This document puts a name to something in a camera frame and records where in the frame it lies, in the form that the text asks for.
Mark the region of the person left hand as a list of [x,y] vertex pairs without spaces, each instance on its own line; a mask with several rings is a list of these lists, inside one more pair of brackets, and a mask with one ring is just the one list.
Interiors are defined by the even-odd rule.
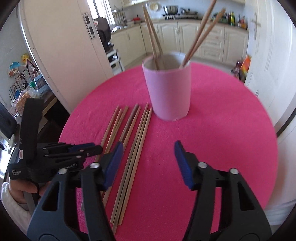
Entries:
[[51,182],[47,182],[44,186],[38,189],[35,184],[27,180],[9,180],[9,192],[16,202],[26,204],[23,195],[24,192],[30,194],[39,192],[39,196],[42,197],[50,184]]

